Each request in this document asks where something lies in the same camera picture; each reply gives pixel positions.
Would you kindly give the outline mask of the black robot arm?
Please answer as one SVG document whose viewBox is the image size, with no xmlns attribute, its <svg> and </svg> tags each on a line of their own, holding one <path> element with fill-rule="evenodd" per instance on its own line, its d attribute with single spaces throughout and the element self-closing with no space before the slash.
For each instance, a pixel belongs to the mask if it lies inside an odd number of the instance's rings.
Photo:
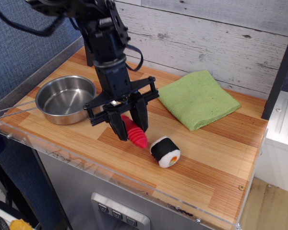
<svg viewBox="0 0 288 230">
<path fill-rule="evenodd" d="M 93 126 L 107 122 L 120 140 L 127 140 L 121 114 L 129 111 L 133 121 L 148 129 L 147 104 L 157 98 L 155 78 L 131 81 L 126 64 L 128 28 L 112 0 L 29 0 L 28 4 L 46 16 L 70 18 L 84 39 L 87 61 L 94 65 L 102 92 L 84 105 Z"/>
</svg>

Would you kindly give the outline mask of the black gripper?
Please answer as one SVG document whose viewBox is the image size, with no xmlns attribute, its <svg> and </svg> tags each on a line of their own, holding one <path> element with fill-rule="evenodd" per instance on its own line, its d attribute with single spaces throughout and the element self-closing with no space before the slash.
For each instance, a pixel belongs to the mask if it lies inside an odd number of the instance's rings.
<svg viewBox="0 0 288 230">
<path fill-rule="evenodd" d="M 127 131 L 121 114 L 129 111 L 133 122 L 145 132 L 148 129 L 147 104 L 158 97 L 155 78 L 131 81 L 125 62 L 114 65 L 95 63 L 102 92 L 84 105 L 91 125 L 110 124 L 121 141 L 127 141 Z"/>
</svg>

